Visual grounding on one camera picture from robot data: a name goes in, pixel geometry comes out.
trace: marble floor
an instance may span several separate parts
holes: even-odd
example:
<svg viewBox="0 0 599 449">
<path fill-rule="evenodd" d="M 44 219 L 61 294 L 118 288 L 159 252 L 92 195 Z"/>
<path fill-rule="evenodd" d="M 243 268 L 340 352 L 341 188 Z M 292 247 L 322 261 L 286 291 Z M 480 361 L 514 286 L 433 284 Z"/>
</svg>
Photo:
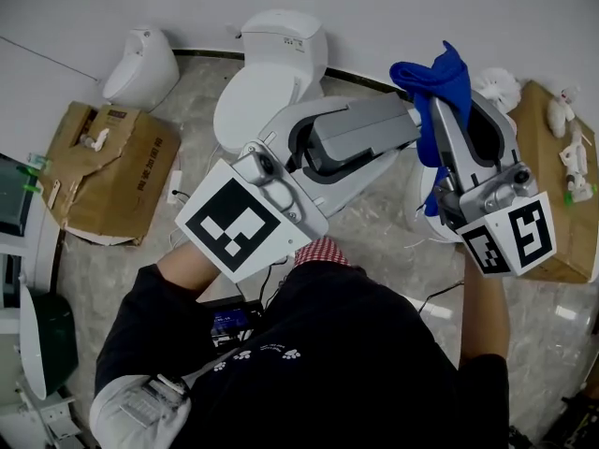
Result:
<svg viewBox="0 0 599 449">
<path fill-rule="evenodd" d="M 219 94 L 243 63 L 203 57 L 179 57 L 182 78 L 153 112 L 181 133 L 182 146 L 173 168 L 183 171 L 182 191 L 192 193 L 209 163 L 225 157 L 216 147 L 212 116 Z M 369 96 L 376 92 L 325 78 L 326 94 Z M 459 281 L 463 256 L 452 245 L 423 241 L 406 229 L 402 189 L 416 155 L 405 151 L 395 166 L 330 224 L 330 234 L 347 258 L 369 275 L 419 306 L 427 295 Z M 139 247 L 104 248 L 66 236 L 58 292 L 75 314 L 80 365 L 67 383 L 78 399 L 76 410 L 84 421 L 93 399 L 95 359 L 102 347 L 122 297 L 130 290 L 138 268 L 154 263 L 177 243 L 181 233 L 174 218 L 180 206 L 157 206 L 152 227 Z M 266 297 L 289 270 L 274 267 Z M 240 283 L 249 298 L 257 298 L 265 271 Z M 512 342 L 508 360 L 512 424 L 532 439 L 547 430 L 562 408 L 561 397 L 573 395 L 597 353 L 590 336 L 596 314 L 597 287 L 505 279 Z M 219 278 L 204 298 L 235 292 Z M 424 312 L 429 326 L 448 357 L 458 362 L 461 324 L 460 288 L 435 298 Z"/>
</svg>

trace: blue towel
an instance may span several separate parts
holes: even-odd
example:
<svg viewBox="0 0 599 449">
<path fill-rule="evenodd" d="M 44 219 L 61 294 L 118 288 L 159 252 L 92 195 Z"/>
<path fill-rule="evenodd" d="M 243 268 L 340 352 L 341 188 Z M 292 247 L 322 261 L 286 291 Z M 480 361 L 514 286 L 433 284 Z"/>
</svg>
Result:
<svg viewBox="0 0 599 449">
<path fill-rule="evenodd" d="M 461 118 L 463 128 L 468 125 L 472 97 L 470 93 L 470 77 L 468 67 L 460 55 L 448 42 L 444 41 L 446 52 L 435 58 L 431 68 L 409 62 L 398 62 L 389 69 L 393 82 L 402 87 L 414 98 L 414 106 L 420 113 L 422 128 L 420 139 L 416 143 L 418 158 L 425 167 L 440 167 L 441 158 L 434 139 L 429 100 L 438 96 L 451 104 Z M 446 175 L 443 168 L 437 172 L 435 182 Z M 437 203 L 432 195 L 425 202 L 427 216 L 439 214 Z"/>
</svg>

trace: toilet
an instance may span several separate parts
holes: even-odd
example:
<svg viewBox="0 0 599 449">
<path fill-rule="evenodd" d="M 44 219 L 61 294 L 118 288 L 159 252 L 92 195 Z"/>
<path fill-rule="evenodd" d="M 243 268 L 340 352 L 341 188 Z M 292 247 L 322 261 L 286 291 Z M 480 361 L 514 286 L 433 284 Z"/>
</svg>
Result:
<svg viewBox="0 0 599 449">
<path fill-rule="evenodd" d="M 179 67 L 165 35 L 143 26 L 129 32 L 123 60 L 104 85 L 113 105 L 152 111 L 179 80 Z"/>
<path fill-rule="evenodd" d="M 282 108 L 323 95 L 329 51 L 322 23 L 292 10 L 267 10 L 241 29 L 245 67 L 214 112 L 220 145 L 239 153 Z"/>
</svg>

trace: cardboard box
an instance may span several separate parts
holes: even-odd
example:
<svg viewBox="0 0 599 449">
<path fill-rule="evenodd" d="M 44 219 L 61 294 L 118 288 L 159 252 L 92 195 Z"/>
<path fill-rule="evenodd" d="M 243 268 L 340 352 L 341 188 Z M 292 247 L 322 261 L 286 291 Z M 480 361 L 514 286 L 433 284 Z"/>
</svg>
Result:
<svg viewBox="0 0 599 449">
<path fill-rule="evenodd" d="M 80 144 L 97 140 L 101 150 Z M 54 135 L 39 178 L 42 197 L 63 229 L 102 245 L 140 244 L 172 162 L 179 137 L 138 109 L 106 105 L 96 111 L 73 102 Z"/>
<path fill-rule="evenodd" d="M 522 89 L 519 105 L 510 112 L 518 125 L 518 145 L 539 185 L 547 191 L 555 226 L 557 253 L 525 274 L 525 278 L 554 282 L 588 282 L 592 277 L 597 250 L 599 198 L 597 195 L 581 203 L 566 206 L 564 196 L 565 166 L 559 153 L 570 144 L 568 132 L 555 138 L 547 124 L 547 107 L 553 95 L 535 81 Z M 585 137 L 595 144 L 593 131 L 577 118 Z M 594 146 L 584 142 L 587 150 L 591 184 L 597 183 L 597 155 Z"/>
</svg>

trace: black sleeve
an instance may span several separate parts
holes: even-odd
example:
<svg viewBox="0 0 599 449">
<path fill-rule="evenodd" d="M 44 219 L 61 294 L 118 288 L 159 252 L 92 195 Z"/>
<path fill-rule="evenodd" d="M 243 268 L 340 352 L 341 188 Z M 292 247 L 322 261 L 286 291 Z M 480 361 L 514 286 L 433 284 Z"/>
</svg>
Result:
<svg viewBox="0 0 599 449">
<path fill-rule="evenodd" d="M 96 361 L 95 393 L 121 376 L 184 376 L 214 359 L 212 314 L 196 296 L 156 265 L 140 269 Z"/>
<path fill-rule="evenodd" d="M 464 447 L 508 446 L 509 386 L 507 365 L 499 355 L 481 355 L 458 372 Z"/>
</svg>

